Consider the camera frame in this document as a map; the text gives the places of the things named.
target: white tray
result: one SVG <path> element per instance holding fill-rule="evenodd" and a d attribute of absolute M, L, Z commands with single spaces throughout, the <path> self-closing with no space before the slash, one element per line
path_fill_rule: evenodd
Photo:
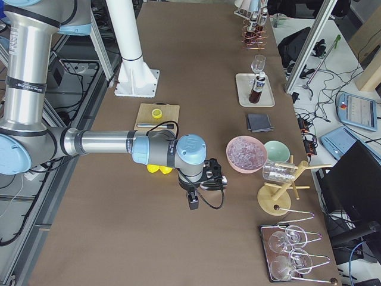
<path fill-rule="evenodd" d="M 251 103 L 249 95 L 251 93 L 250 80 L 254 80 L 253 73 L 236 74 L 236 84 L 238 90 L 239 104 L 244 107 L 272 107 L 275 105 L 273 91 L 271 90 L 270 81 L 266 75 L 266 83 L 263 87 L 262 95 L 258 103 Z"/>

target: wooden base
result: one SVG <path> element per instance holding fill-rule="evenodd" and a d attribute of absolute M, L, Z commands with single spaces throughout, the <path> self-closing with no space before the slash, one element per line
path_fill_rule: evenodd
<path fill-rule="evenodd" d="M 258 191 L 257 199 L 261 208 L 268 214 L 272 216 L 283 216 L 288 211 L 287 210 L 275 210 L 274 205 L 278 205 L 281 209 L 290 209 L 291 198 L 287 192 L 276 201 L 271 199 L 271 196 L 276 193 L 278 189 L 272 186 L 263 186 Z"/>

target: blue device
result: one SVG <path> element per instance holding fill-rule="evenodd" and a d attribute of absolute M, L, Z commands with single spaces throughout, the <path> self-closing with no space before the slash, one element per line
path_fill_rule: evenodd
<path fill-rule="evenodd" d="M 369 131 L 377 131 L 376 102 L 343 92 L 338 99 L 339 120 Z"/>
<path fill-rule="evenodd" d="M 381 156 L 345 126 L 341 126 L 320 137 L 320 142 L 336 160 L 339 160 L 356 141 L 360 141 L 368 148 L 373 157 L 381 164 Z"/>

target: white desk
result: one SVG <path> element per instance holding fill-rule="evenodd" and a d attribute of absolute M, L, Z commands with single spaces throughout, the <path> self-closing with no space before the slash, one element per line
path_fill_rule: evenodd
<path fill-rule="evenodd" d="M 276 38 L 277 44 L 279 44 L 283 38 L 305 28 L 308 26 L 312 26 L 314 20 L 311 19 L 288 19 L 285 21 L 282 21 L 281 25 L 279 25 L 277 28 L 274 28 L 274 34 Z M 333 49 L 330 55 L 326 59 L 326 66 L 329 70 L 332 70 L 335 73 L 342 73 L 342 72 L 348 72 L 352 71 L 357 68 L 357 59 L 356 56 L 353 54 L 352 50 L 350 49 L 349 45 L 345 41 L 344 37 L 342 36 L 339 28 L 336 26 L 335 22 L 332 20 L 329 20 L 324 27 L 319 39 L 325 39 L 327 44 L 327 49 L 331 46 L 333 41 L 336 39 L 337 35 L 341 35 L 341 40 L 339 41 L 338 47 L 336 49 Z M 314 69 L 318 66 L 321 59 L 316 57 L 310 57 L 307 61 L 307 68 L 308 69 Z M 361 72 L 362 68 L 359 68 L 357 70 L 357 73 Z M 341 78 L 344 81 L 347 81 L 351 78 L 352 73 L 345 73 L 341 75 Z M 298 79 L 297 85 L 293 91 L 299 93 L 299 99 L 295 103 L 295 107 L 298 108 L 304 108 L 308 111 L 313 111 L 315 105 L 317 104 L 318 100 L 320 102 L 327 100 L 327 97 L 323 94 L 320 94 L 319 91 L 324 88 L 324 81 L 327 79 L 330 79 L 332 76 L 323 72 L 318 72 L 315 75 L 315 78 L 312 80 L 310 87 L 314 91 L 313 100 L 310 101 L 310 92 L 306 89 L 303 89 L 301 85 L 307 82 L 308 79 Z M 371 98 L 373 100 L 376 100 L 376 102 L 381 102 L 380 97 L 378 96 L 376 91 L 373 92 L 360 92 L 356 85 L 355 80 L 357 80 L 357 77 L 352 80 L 352 82 L 344 87 L 342 91 L 348 92 L 350 94 L 359 95 L 362 97 Z M 335 76 L 333 80 L 327 81 L 327 89 L 333 89 L 336 88 L 339 85 L 343 85 L 343 83 L 338 79 L 338 77 Z M 322 119 L 315 119 L 314 124 L 316 131 L 312 128 L 311 133 L 315 133 L 316 136 L 319 138 L 322 135 L 327 134 L 328 132 L 342 126 L 342 123 L 338 121 L 337 115 L 336 115 L 336 109 L 335 104 L 326 104 L 324 106 L 324 109 L 327 113 L 328 119 L 331 120 L 330 123 L 325 122 Z M 295 110 L 297 113 L 303 113 L 303 110 Z M 377 113 L 381 114 L 381 105 L 377 104 Z M 355 128 L 350 126 L 351 129 L 364 134 L 365 136 L 376 139 L 381 138 L 381 128 L 377 132 L 369 132 L 364 129 Z M 362 136 L 359 136 L 364 141 L 367 140 L 367 138 L 364 138 Z M 331 163 L 335 164 L 336 160 L 328 153 L 328 151 L 322 146 L 320 142 L 319 146 L 317 147 L 317 156 L 312 156 L 311 158 L 311 164 L 322 164 L 322 163 Z M 379 145 L 376 142 L 371 142 L 370 146 L 379 154 L 381 154 L 381 145 Z"/>

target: yellow ring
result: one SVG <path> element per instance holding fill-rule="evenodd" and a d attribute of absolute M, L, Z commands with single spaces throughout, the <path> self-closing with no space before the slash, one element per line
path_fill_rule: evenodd
<path fill-rule="evenodd" d="M 152 117 L 154 119 L 159 119 L 161 118 L 161 116 L 163 116 L 163 112 L 161 112 L 161 110 L 159 108 L 155 108 L 153 111 L 152 111 Z"/>

